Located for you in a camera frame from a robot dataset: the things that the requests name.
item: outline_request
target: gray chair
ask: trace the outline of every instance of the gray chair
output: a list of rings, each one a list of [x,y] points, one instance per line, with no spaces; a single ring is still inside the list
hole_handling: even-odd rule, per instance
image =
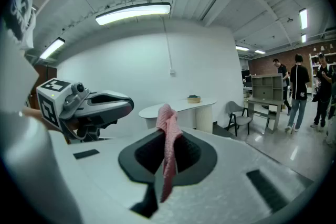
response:
[[[243,116],[244,115],[244,111],[247,111],[247,117]],[[234,118],[234,124],[235,124],[235,131],[236,131],[236,136],[237,136],[237,130],[239,129],[240,126],[247,124],[247,134],[250,134],[250,121],[252,120],[252,118],[250,118],[248,116],[248,109],[247,108],[243,108],[240,105],[237,105],[234,101],[230,101],[226,104],[226,111],[228,111],[229,113],[229,117],[230,117],[230,121],[229,121],[229,125],[227,126],[226,130],[230,129],[230,124],[232,121],[232,117]],[[240,112],[242,111],[242,115],[241,116],[236,116],[236,114],[234,112]]]

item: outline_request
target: round white table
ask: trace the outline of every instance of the round white table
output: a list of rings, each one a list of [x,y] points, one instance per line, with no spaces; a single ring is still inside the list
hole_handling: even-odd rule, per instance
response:
[[[200,103],[196,104],[189,104],[186,99],[168,102],[167,104],[170,105],[171,108],[176,112],[194,109],[196,116],[196,129],[203,132],[212,133],[213,120],[211,105],[215,104],[216,102],[217,100],[214,98],[202,98]],[[157,114],[160,107],[162,107],[164,104],[165,103],[153,105],[139,112],[139,116],[146,119],[148,129],[155,127]]]

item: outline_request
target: pink cloth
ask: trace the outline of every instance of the pink cloth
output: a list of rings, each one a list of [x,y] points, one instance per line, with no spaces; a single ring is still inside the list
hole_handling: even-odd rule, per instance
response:
[[[182,134],[176,120],[177,112],[173,110],[170,105],[165,104],[159,109],[156,127],[162,129],[166,135],[164,144],[163,189],[161,202],[164,202],[172,192],[173,177],[176,174],[174,142]]]

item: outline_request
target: floor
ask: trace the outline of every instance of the floor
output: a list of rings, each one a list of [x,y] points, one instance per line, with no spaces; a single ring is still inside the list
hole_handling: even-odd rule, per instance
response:
[[[255,108],[255,110],[265,111],[262,107]],[[335,146],[329,146],[324,141],[326,130],[319,132],[317,128],[310,127],[315,118],[316,110],[317,103],[311,102],[308,98],[305,116],[298,132],[285,132],[289,120],[287,109],[285,109],[280,115],[278,130],[272,134],[265,133],[266,119],[257,116],[254,116],[250,123],[250,135],[247,135],[247,126],[239,128],[237,137],[234,127],[229,129],[230,134],[228,134],[223,128],[216,125],[213,133],[245,141],[295,172],[315,181],[327,171],[336,152]]]

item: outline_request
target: black t-shirt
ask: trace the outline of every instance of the black t-shirt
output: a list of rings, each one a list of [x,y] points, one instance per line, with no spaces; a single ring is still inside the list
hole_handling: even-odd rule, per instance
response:
[[[281,64],[279,67],[278,67],[278,73],[282,73],[282,77],[284,78],[286,73],[287,73],[287,68],[286,66],[284,66],[283,64]],[[287,87],[287,83],[286,83],[286,80],[282,81],[282,86],[283,87]]]
[[[326,66],[325,68],[323,68],[323,66],[321,66],[319,68],[319,70],[317,71],[316,77],[319,78],[319,80],[321,81],[321,86],[319,88],[319,94],[320,94],[320,98],[322,100],[328,100],[331,97],[331,83],[329,83],[323,76],[322,76],[322,72],[324,71],[324,73],[327,75],[327,77],[331,78],[332,77],[332,68],[331,66]]]
[[[290,82],[293,83],[292,98],[297,100],[307,99],[306,83],[309,82],[308,71],[301,65],[295,65],[290,70]]]

